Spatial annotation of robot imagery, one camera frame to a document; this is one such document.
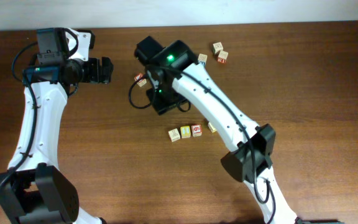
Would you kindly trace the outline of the wooden block red side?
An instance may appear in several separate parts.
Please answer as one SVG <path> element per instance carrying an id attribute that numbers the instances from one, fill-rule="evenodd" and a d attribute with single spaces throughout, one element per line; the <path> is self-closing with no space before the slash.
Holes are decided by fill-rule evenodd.
<path id="1" fill-rule="evenodd" d="M 170 137 L 171 142 L 175 142 L 181 139 L 180 132 L 177 128 L 169 130 L 168 135 Z"/>

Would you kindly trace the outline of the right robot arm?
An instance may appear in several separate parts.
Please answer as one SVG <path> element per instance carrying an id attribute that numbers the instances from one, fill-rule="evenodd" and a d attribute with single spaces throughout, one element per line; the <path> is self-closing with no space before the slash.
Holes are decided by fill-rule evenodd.
<path id="1" fill-rule="evenodd" d="M 257 124 L 236 107 L 184 42 L 176 40 L 163 47 L 148 36 L 136 45 L 134 56 L 152 85 L 146 92 L 148 105 L 159 115 L 187 103 L 214 126 L 229 150 L 221 159 L 222 166 L 248 187 L 265 223 L 300 223 L 275 179 L 273 127 Z"/>

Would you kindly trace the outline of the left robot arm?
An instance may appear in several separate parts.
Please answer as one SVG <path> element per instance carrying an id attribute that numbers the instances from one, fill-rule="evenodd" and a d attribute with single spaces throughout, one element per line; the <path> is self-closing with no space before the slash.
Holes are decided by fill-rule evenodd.
<path id="1" fill-rule="evenodd" d="M 0 173 L 0 206 L 11 223 L 102 223 L 80 207 L 75 186 L 60 172 L 58 137 L 63 110 L 80 83 L 107 84 L 110 58 L 91 58 L 90 30 L 37 31 L 37 53 L 22 71 L 25 109 L 7 171 Z"/>

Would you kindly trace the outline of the plain wooden block yellow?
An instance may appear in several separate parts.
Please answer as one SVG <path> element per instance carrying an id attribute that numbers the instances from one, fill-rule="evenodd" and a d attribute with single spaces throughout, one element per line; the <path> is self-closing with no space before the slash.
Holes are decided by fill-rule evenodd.
<path id="1" fill-rule="evenodd" d="M 190 126 L 181 126 L 180 134 L 183 139 L 191 137 L 191 128 Z"/>

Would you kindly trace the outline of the red 9 wooden block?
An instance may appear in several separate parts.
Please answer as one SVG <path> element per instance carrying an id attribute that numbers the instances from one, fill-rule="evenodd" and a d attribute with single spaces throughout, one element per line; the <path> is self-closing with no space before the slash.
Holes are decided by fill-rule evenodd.
<path id="1" fill-rule="evenodd" d="M 200 124 L 194 124 L 191 126 L 191 133 L 193 137 L 201 136 L 203 133 L 202 126 Z"/>

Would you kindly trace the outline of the yellow sided wooden block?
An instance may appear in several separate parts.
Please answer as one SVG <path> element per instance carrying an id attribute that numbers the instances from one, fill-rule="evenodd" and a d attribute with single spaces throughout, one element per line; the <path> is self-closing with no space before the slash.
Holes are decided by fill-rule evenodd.
<path id="1" fill-rule="evenodd" d="M 216 128 L 212 125 L 211 122 L 208 123 L 208 128 L 209 128 L 209 130 L 210 130 L 212 133 L 215 133 L 215 132 L 216 132 Z"/>

